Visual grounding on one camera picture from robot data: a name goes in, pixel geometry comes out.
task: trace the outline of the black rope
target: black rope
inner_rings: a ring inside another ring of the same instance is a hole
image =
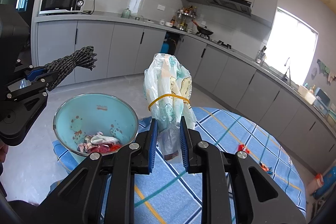
[[[71,55],[67,55],[63,58],[57,59],[45,65],[47,72],[58,71],[58,78],[52,85],[48,87],[48,90],[53,90],[67,77],[75,67],[82,67],[92,70],[95,68],[95,59],[97,55],[93,52],[93,46],[83,47],[80,50],[75,51]]]

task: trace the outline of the metal screw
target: metal screw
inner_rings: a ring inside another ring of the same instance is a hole
[[[245,159],[247,158],[247,153],[245,151],[239,151],[237,153],[238,158]]]
[[[131,143],[128,147],[132,150],[135,150],[138,149],[140,145],[138,143]]]
[[[97,160],[97,159],[99,159],[99,157],[100,157],[100,155],[99,155],[99,153],[97,153],[97,152],[92,153],[92,154],[90,155],[90,159],[91,159],[91,160]]]
[[[207,148],[209,146],[209,144],[205,141],[201,141],[201,142],[198,143],[198,146],[200,148]]]

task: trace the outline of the kitchen counter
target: kitchen counter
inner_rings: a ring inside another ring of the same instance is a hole
[[[37,35],[37,24],[39,22],[47,22],[47,21],[58,21],[58,20],[95,20],[95,21],[111,21],[111,22],[121,22],[121,23],[128,23],[128,24],[134,24],[134,25],[141,25],[141,26],[146,26],[146,27],[152,27],[152,28],[157,28],[157,29],[161,29],[161,30],[166,30],[169,32],[174,32],[174,33],[178,33],[181,35],[186,35],[192,38],[195,38],[197,40],[200,40],[206,44],[209,44],[215,48],[218,48],[240,60],[242,60],[243,62],[249,64],[250,66],[256,68],[258,71],[262,72],[263,74],[267,75],[269,78],[271,78],[272,80],[276,81],[278,84],[280,84],[282,87],[284,87],[286,90],[288,90],[289,92],[291,92],[295,97],[297,97],[300,101],[302,101],[310,110],[312,113],[314,113],[314,115],[328,128],[328,130],[331,132],[332,136],[334,139],[336,139],[336,133],[335,131],[332,129],[332,127],[328,124],[328,122],[325,120],[325,118],[315,109],[315,107],[313,107],[312,105],[310,105],[299,93],[297,93],[293,88],[291,88],[289,85],[287,85],[286,83],[284,83],[283,81],[281,81],[279,78],[277,78],[275,75],[273,75],[272,73],[270,73],[268,70],[266,70],[265,68],[261,67],[260,65],[258,65],[257,63],[254,62],[254,59],[251,57],[248,57],[246,55],[244,55],[241,52],[238,52],[234,49],[232,50],[228,50],[227,48],[224,48],[223,46],[220,46],[216,43],[216,41],[209,41],[207,39],[201,38],[199,36],[196,36],[194,34],[191,33],[187,33],[181,30],[177,30],[174,28],[170,28],[170,27],[166,27],[166,26],[162,26],[159,24],[155,24],[155,23],[149,23],[149,22],[145,22],[145,21],[137,21],[137,20],[133,20],[133,19],[126,19],[126,18],[121,18],[121,17],[117,17],[116,14],[114,13],[105,13],[104,15],[49,15],[49,16],[39,16],[36,17],[34,19],[34,23],[36,26],[36,29],[34,29],[32,27],[32,31],[31,31],[31,51],[32,51],[32,60],[33,60],[33,65],[37,65],[37,43],[35,40],[35,37]]]

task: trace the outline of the range hood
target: range hood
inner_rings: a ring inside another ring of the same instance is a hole
[[[251,17],[251,2],[247,0],[206,0],[208,4]]]

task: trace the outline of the blue bowl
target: blue bowl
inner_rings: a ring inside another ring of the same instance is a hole
[[[119,139],[124,146],[135,140],[138,118],[123,100],[108,94],[89,93],[63,103],[56,111],[53,129],[65,148],[77,155],[87,156],[77,151],[85,135],[95,135],[101,131],[105,136]]]

